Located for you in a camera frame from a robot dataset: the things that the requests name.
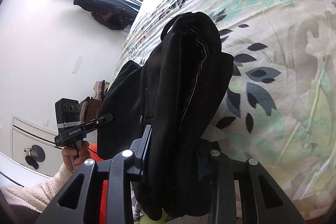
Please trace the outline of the person's left hand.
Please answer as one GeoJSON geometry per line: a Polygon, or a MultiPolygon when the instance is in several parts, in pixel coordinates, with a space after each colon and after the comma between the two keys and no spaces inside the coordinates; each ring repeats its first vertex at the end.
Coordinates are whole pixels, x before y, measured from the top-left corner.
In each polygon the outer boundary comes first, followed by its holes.
{"type": "Polygon", "coordinates": [[[87,141],[82,142],[79,150],[73,147],[63,148],[62,158],[65,167],[72,173],[76,172],[76,168],[90,158],[89,143],[87,141]]]}

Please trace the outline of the cream fleece sleeve forearm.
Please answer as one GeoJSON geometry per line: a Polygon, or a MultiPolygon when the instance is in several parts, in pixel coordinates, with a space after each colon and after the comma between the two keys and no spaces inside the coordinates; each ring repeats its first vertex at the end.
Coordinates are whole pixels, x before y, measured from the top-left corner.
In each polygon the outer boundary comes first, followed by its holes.
{"type": "Polygon", "coordinates": [[[72,175],[73,172],[62,164],[58,173],[47,181],[31,187],[5,186],[1,187],[1,192],[10,206],[42,213],[72,175]]]}

